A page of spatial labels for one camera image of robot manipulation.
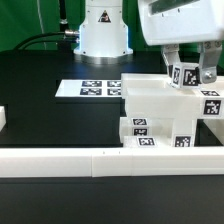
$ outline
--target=black table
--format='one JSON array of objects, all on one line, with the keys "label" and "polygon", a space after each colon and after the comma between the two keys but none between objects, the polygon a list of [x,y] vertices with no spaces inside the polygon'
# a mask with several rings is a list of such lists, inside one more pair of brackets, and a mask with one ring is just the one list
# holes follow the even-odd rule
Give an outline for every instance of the black table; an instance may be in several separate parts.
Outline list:
[{"label": "black table", "polygon": [[[181,57],[198,60],[193,53]],[[7,112],[0,147],[85,148],[122,146],[118,128],[124,102],[56,99],[62,79],[117,80],[122,72],[161,74],[166,68],[157,52],[99,66],[75,63],[72,54],[60,52],[8,51],[0,54],[0,71],[0,105]],[[214,142],[220,145],[200,121],[196,145]],[[0,223],[221,224],[223,186],[221,175],[5,178],[0,179]]]}]

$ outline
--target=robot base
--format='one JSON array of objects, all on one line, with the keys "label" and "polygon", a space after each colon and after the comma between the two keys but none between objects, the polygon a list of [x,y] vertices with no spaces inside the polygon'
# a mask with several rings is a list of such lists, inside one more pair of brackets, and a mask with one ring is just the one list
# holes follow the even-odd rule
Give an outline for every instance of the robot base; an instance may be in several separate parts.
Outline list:
[{"label": "robot base", "polygon": [[119,57],[91,57],[83,54],[74,54],[75,60],[98,65],[111,65],[111,64],[121,64],[125,62],[132,61],[133,54],[125,54]]}]

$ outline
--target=green wall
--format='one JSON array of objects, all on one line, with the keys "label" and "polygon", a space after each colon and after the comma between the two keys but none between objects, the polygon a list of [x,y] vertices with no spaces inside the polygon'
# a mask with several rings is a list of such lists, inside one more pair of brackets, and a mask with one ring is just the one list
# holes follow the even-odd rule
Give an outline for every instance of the green wall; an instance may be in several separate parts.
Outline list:
[{"label": "green wall", "polygon": [[[157,51],[149,47],[142,36],[137,0],[123,0],[123,19],[129,26],[129,46],[135,51]],[[59,30],[58,0],[40,0],[45,32]],[[70,28],[78,29],[85,18],[85,0],[66,0]],[[0,0],[0,51],[12,49],[22,40],[41,33],[36,0]],[[54,49],[48,44],[47,49]],[[44,49],[43,44],[30,49]],[[185,45],[184,50],[196,51],[195,45]],[[220,60],[224,67],[224,54]]]}]

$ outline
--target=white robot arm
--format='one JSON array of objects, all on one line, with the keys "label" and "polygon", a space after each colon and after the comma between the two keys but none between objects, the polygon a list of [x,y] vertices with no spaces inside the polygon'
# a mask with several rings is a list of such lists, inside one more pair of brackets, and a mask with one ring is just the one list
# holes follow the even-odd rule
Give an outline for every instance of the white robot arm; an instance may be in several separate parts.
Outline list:
[{"label": "white robot arm", "polygon": [[86,18],[80,26],[75,58],[94,64],[128,61],[128,27],[122,19],[123,0],[86,0]]},{"label": "white robot arm", "polygon": [[180,64],[179,44],[196,42],[200,83],[216,81],[224,40],[223,0],[138,0],[138,5],[144,38],[148,45],[163,46],[170,76],[170,68]]}]

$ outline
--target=black cable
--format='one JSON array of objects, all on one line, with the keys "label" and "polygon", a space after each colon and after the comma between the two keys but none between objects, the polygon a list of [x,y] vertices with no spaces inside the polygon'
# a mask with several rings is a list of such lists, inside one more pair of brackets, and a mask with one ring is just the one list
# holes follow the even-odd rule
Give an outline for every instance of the black cable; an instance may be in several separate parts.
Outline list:
[{"label": "black cable", "polygon": [[[39,40],[39,41],[33,41],[31,43],[26,44],[24,47],[22,47],[22,50],[25,50],[27,47],[33,45],[33,44],[39,44],[39,43],[57,43],[58,41],[61,40]],[[65,42],[71,42],[71,43],[76,43],[76,41],[72,40],[72,39],[66,39]]]},{"label": "black cable", "polygon": [[39,41],[33,41],[31,43],[26,44],[24,47],[22,47],[22,50],[25,50],[27,47],[33,45],[33,44],[39,44],[39,43],[56,43],[58,40],[39,40]]},{"label": "black cable", "polygon": [[64,32],[53,32],[53,33],[44,33],[44,34],[35,35],[35,36],[29,37],[26,40],[19,43],[17,46],[14,47],[14,50],[19,50],[19,48],[22,47],[24,44],[26,44],[32,40],[38,39],[38,38],[50,37],[50,36],[60,36],[60,35],[64,35],[64,34],[65,34]]},{"label": "black cable", "polygon": [[66,18],[66,6],[65,0],[59,0],[59,11],[60,11],[60,31],[69,29],[68,21]]}]

